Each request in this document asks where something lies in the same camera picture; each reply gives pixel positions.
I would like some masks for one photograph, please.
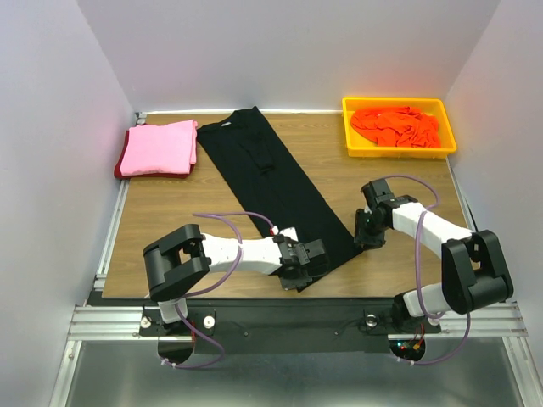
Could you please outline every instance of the pink cloth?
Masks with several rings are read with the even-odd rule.
[[[196,164],[196,127],[196,120],[132,127],[120,173],[189,174],[191,164]]]

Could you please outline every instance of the yellow bin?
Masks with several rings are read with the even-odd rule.
[[[370,142],[350,125],[354,112],[362,108],[380,108],[388,106],[409,106],[420,108],[425,114],[431,114],[439,121],[440,148],[422,147],[379,147]],[[456,142],[452,134],[445,106],[439,99],[425,98],[343,98],[343,120],[347,136],[347,151],[350,157],[410,157],[414,159],[444,159],[456,151]]]

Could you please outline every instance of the white wall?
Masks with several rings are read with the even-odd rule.
[[[445,104],[454,172],[479,228],[501,240],[543,372],[543,3],[503,0]]]
[[[78,0],[136,110],[443,98],[498,0]]]
[[[74,0],[0,15],[0,405],[43,406],[91,287],[132,108]]]

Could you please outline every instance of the gray floor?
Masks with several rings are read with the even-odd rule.
[[[444,354],[458,340],[429,339],[425,359]],[[161,366],[155,342],[85,343],[68,405],[512,407],[522,402],[502,340],[471,338],[456,358],[430,367],[410,367],[382,354],[282,354],[227,356],[202,371]]]

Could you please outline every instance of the wooden table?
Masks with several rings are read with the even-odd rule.
[[[154,114],[147,123],[164,125],[196,119],[200,125],[215,123],[226,114]],[[388,174],[418,176],[433,185],[442,198],[435,212],[465,226],[458,197],[444,160],[355,159],[347,156],[344,124],[340,114],[268,114],[277,134],[311,178],[345,226],[354,233],[355,212],[363,208],[362,185]],[[109,265],[105,298],[142,298],[148,293],[143,248],[187,223],[218,237],[231,237],[228,226],[216,220],[194,218],[193,212],[242,209],[221,174],[198,145],[198,163],[185,180],[139,178],[130,181],[115,247]],[[394,194],[410,194],[423,204],[433,202],[425,187],[408,180],[389,180]],[[244,238],[260,238],[249,219],[233,217]],[[208,297],[309,298],[394,296],[415,287],[414,241],[397,231],[387,231],[387,243],[367,251],[332,271],[304,292],[285,292],[275,276],[234,273]],[[423,284],[440,281],[440,260],[423,249]],[[208,287],[220,276],[205,277],[194,289]]]

